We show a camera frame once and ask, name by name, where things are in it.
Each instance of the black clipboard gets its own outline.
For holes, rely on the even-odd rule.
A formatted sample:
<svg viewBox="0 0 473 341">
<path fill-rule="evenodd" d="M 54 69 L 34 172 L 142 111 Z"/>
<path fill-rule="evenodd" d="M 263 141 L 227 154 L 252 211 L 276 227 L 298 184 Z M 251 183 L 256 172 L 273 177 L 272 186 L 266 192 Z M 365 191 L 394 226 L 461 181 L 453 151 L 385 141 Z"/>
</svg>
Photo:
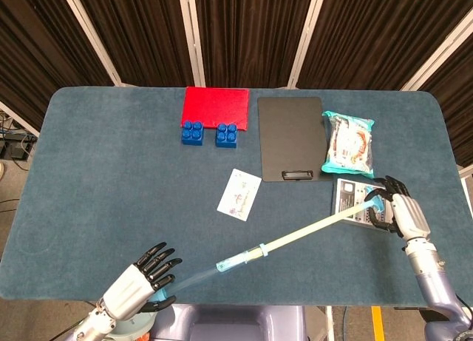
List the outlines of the black clipboard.
<svg viewBox="0 0 473 341">
<path fill-rule="evenodd" d="M 327 137 L 320 98 L 258 98 L 258 112 L 263 181 L 332 180 L 321 171 Z"/>
</svg>

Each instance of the blue building block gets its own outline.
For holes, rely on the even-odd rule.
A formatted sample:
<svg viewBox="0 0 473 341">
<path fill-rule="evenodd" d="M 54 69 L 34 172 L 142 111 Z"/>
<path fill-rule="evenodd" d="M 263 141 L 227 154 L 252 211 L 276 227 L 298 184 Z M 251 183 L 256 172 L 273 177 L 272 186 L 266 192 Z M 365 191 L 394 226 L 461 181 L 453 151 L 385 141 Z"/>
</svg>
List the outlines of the blue building block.
<svg viewBox="0 0 473 341">
<path fill-rule="evenodd" d="M 237 126 L 235 124 L 219 124 L 215 136 L 215 145 L 235 149 L 237 147 Z"/>
<path fill-rule="evenodd" d="M 199 121 L 196 121 L 195 123 L 185 121 L 180 140 L 185 145 L 202 146 L 204 140 L 204 127 L 202 123 Z"/>
</svg>

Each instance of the card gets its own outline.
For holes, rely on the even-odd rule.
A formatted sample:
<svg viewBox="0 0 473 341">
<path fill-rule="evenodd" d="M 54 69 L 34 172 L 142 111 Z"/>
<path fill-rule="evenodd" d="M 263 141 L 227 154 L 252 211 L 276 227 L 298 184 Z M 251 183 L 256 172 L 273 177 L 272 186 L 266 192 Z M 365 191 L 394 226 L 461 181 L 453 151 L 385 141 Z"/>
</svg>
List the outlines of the card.
<svg viewBox="0 0 473 341">
<path fill-rule="evenodd" d="M 261 178 L 234 169 L 225 187 L 217 211 L 246 221 L 260 183 Z"/>
</svg>

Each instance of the white stick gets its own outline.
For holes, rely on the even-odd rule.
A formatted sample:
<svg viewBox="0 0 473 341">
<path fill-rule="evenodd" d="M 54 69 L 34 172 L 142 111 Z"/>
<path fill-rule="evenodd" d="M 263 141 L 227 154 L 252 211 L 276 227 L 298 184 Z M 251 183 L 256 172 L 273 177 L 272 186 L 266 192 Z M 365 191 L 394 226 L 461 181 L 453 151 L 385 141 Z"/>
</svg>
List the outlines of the white stick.
<svg viewBox="0 0 473 341">
<path fill-rule="evenodd" d="M 267 243 L 266 249 L 268 250 L 268 252 L 270 252 L 270 251 L 278 249 L 279 247 L 283 247 L 284 245 L 287 245 L 289 243 L 293 243 L 294 241 L 300 239 L 301 237 L 307 236 L 309 234 L 312 234 L 313 232 L 317 232 L 320 229 L 326 228 L 327 226 L 332 225 L 342 219 L 345 219 L 346 217 L 349 217 L 350 215 L 354 215 L 358 212 L 362 212 L 370 206 L 372 206 L 371 200 L 364 202 L 362 204 L 358 204 L 357 206 L 353 206 L 351 208 L 345 209 L 342 212 L 326 217 L 325 219 L 319 220 L 315 222 L 314 224 L 310 224 L 309 226 L 296 230 L 295 232 L 291 232 L 290 234 L 287 234 L 286 236 L 280 237 L 277 240 Z"/>
</svg>

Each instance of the electrical cable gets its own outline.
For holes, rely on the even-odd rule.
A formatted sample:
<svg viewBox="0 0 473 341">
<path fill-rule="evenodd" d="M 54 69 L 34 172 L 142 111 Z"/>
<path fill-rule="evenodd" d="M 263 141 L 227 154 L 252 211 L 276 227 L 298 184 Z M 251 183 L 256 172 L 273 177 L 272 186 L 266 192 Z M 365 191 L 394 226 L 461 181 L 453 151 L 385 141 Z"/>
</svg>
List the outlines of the electrical cable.
<svg viewBox="0 0 473 341">
<path fill-rule="evenodd" d="M 67 333 L 71 328 L 74 328 L 75 326 L 79 325 L 80 323 L 82 323 L 82 320 L 84 320 L 85 318 L 83 319 L 80 319 L 79 321 L 77 321 L 75 324 L 72 324 L 69 328 L 66 328 L 64 329 L 63 331 L 61 331 L 59 334 L 57 334 L 56 336 L 54 336 L 52 339 L 49 339 L 49 341 L 54 341 L 56 339 L 58 339 L 58 337 L 64 335 L 65 333 Z"/>
<path fill-rule="evenodd" d="M 21 143 L 20 143 L 20 146 L 21 146 L 21 149 L 23 151 L 25 151 L 27 153 L 27 155 L 29 155 L 30 153 L 23 147 L 23 143 L 24 143 L 24 139 L 27 138 L 28 135 L 25 135 L 22 139 L 21 139 Z"/>
<path fill-rule="evenodd" d="M 1 128 L 2 128 L 2 129 L 4 129 L 4 124 L 5 124 L 5 119 L 4 119 L 3 117 L 1 117 Z M 13 124 L 13 122 L 10 123 L 10 126 L 8 127 L 8 130 L 10 130 L 10 128 L 12 127 L 12 124 Z M 2 131 L 1 135 L 2 135 L 2 137 L 3 137 L 3 142 L 5 143 L 5 145 L 7 145 L 7 141 L 5 140 L 5 132 Z M 10 146 L 10 157 L 11 157 L 11 155 L 12 155 L 12 147 Z M 16 162 L 16 160 L 15 160 L 13 157 L 11 157 L 11 159 L 12 159 L 13 163 L 14 163 L 19 169 L 21 169 L 22 171 L 29 171 L 29 169 L 25 169 L 24 167 L 21 167 L 21 166 L 19 165 L 19 163 Z"/>
<path fill-rule="evenodd" d="M 463 299 L 460 298 L 460 296 L 458 294 L 456 294 L 457 296 L 457 299 L 459 301 L 461 301 L 461 303 L 470 311 L 470 317 L 471 317 L 471 321 L 470 321 L 470 326 L 469 326 L 469 330 L 473 330 L 473 310 L 472 308 L 470 308 L 470 305 L 466 304 L 465 301 Z"/>
<path fill-rule="evenodd" d="M 15 198 L 15 199 L 2 200 L 2 201 L 0 202 L 0 204 L 6 203 L 6 202 L 13 202 L 13 201 L 15 201 L 15 200 L 20 200 L 20 199 L 19 199 L 19 198 Z"/>
<path fill-rule="evenodd" d="M 85 300 L 83 300 L 84 303 L 87 303 L 91 306 L 93 306 L 95 308 L 95 304 L 92 304 L 91 302 L 87 302 Z M 64 335 L 65 333 L 67 333 L 70 329 L 74 328 L 75 326 L 79 325 L 80 323 L 82 323 L 82 321 L 84 320 L 85 318 L 83 319 L 80 319 L 79 321 L 77 321 L 75 324 L 71 325 L 69 328 L 66 328 L 64 329 L 63 331 L 61 331 L 59 334 L 55 335 L 52 339 L 50 339 L 49 341 L 54 341 L 56 339 L 58 339 L 58 337 Z"/>
<path fill-rule="evenodd" d="M 348 319 L 348 306 L 345 307 L 345 311 L 343 312 L 343 341 L 348 340 L 348 333 L 347 333 L 347 319 Z"/>
</svg>

